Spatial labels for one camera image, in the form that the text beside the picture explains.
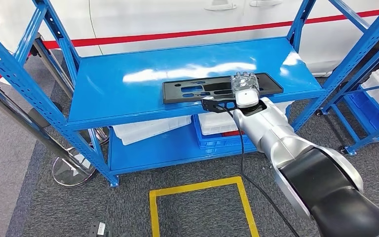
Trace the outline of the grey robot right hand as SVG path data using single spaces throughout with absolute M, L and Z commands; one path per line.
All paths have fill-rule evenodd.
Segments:
M 259 103 L 259 83 L 254 73 L 237 72 L 230 77 L 230 82 L 238 108 L 249 108 Z

